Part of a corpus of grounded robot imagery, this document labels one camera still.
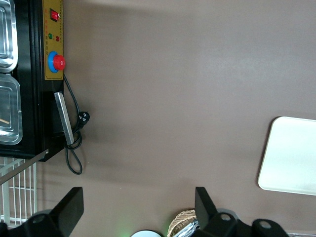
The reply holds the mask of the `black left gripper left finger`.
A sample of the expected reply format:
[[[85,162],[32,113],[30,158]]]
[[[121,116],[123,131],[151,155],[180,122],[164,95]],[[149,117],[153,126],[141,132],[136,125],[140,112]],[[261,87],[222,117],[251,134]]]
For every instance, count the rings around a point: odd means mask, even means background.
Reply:
[[[72,188],[52,209],[37,213],[25,224],[27,237],[68,237],[84,213],[83,188]]]

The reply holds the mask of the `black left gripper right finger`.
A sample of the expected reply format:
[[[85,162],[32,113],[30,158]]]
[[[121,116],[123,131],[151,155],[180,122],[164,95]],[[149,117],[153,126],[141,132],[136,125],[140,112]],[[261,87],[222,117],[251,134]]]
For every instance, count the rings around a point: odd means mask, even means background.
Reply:
[[[199,229],[196,237],[234,237],[237,231],[236,218],[227,212],[219,212],[204,187],[196,187],[195,212]]]

